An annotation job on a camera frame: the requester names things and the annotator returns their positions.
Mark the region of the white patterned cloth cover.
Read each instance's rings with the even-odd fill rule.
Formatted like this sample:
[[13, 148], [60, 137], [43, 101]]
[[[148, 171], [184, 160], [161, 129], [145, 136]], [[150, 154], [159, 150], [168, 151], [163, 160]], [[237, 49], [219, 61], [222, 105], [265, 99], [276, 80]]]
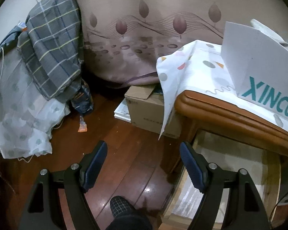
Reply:
[[164, 97], [162, 132], [176, 98], [186, 90], [228, 102], [288, 132], [288, 119], [237, 97], [218, 44], [195, 40], [170, 55], [159, 57], [156, 70]]

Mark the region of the brown cardboard box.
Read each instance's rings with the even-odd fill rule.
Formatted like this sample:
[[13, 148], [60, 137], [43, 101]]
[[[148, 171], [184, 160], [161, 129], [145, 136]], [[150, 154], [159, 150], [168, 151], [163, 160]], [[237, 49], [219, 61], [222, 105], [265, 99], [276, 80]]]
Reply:
[[130, 86], [125, 99], [131, 124], [157, 134], [177, 139], [181, 134], [182, 118], [172, 112], [164, 129], [164, 98], [160, 84]]

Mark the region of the white flat books stack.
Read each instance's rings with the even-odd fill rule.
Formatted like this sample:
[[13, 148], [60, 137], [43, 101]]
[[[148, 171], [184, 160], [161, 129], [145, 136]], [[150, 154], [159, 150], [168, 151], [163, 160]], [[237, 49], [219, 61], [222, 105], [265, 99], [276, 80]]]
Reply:
[[114, 111], [114, 118], [131, 123], [126, 99], [124, 99]]

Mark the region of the orange snack wrapper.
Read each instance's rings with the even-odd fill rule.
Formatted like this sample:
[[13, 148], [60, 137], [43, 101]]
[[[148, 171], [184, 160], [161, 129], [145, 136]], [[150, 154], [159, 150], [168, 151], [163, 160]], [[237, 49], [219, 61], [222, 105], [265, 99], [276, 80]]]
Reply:
[[82, 115], [80, 115], [79, 117], [79, 128], [78, 128], [78, 132], [87, 132], [87, 124], [84, 121], [84, 117]]

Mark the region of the dark checkered slipper foot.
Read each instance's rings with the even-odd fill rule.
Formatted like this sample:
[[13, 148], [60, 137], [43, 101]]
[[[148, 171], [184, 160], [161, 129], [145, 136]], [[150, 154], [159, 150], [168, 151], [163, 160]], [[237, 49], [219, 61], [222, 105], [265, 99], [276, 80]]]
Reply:
[[140, 213], [124, 197], [114, 196], [110, 200], [113, 221], [106, 228], [108, 230], [146, 230], [153, 229], [145, 214]]

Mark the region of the wooden nightstand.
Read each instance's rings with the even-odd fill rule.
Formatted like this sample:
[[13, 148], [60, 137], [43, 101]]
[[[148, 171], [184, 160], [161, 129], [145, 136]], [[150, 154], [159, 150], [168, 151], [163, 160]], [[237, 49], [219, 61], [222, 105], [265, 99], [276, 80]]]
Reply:
[[236, 105], [185, 90], [174, 108], [185, 117], [182, 140], [193, 143], [200, 131], [207, 131], [288, 157], [288, 132]]

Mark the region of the white XINCCI shoe box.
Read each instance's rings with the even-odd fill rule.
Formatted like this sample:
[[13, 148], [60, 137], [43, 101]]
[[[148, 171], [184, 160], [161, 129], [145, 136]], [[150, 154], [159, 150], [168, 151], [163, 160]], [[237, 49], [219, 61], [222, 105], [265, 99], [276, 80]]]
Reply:
[[238, 97], [288, 119], [288, 50], [281, 43], [226, 22], [221, 57]]

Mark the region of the white fluffy garment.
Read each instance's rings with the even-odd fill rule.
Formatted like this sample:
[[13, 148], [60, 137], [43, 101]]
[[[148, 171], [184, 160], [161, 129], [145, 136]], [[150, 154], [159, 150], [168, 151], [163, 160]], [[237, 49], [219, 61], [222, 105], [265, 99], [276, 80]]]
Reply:
[[259, 30], [261, 33], [269, 36], [270, 38], [277, 41], [281, 46], [288, 50], [288, 40], [284, 40], [279, 34], [274, 32], [272, 29], [257, 21], [256, 19], [251, 19], [250, 21], [253, 28]]

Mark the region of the dark patterned bag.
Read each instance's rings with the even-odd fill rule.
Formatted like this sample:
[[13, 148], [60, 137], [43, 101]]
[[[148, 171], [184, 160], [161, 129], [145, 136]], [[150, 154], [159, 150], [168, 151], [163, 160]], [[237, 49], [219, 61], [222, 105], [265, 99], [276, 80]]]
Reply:
[[84, 80], [82, 80], [77, 94], [71, 99], [71, 106], [82, 116], [94, 110], [94, 101], [89, 90], [89, 85]]

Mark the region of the beige leaf print curtain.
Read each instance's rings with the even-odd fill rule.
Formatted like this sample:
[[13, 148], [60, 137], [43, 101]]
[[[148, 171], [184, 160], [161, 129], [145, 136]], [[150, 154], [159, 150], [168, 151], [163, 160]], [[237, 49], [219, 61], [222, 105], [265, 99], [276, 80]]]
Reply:
[[123, 86], [158, 81], [156, 61], [194, 40], [221, 44], [252, 19], [288, 40], [285, 0], [77, 0], [88, 74]]

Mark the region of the grey plaid garment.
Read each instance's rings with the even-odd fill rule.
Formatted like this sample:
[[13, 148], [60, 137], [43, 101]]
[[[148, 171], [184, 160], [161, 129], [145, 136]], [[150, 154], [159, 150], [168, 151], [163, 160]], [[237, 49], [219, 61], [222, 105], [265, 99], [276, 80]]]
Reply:
[[46, 100], [64, 103], [81, 87], [83, 40], [77, 0], [43, 0], [29, 12], [17, 48]]

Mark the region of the white patterned bedsheet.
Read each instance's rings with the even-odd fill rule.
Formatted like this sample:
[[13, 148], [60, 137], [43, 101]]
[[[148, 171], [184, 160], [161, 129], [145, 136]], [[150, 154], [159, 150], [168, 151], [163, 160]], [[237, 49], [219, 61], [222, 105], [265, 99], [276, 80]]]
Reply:
[[0, 51], [0, 155], [5, 159], [52, 153], [52, 129], [70, 113], [36, 88], [17, 49]]

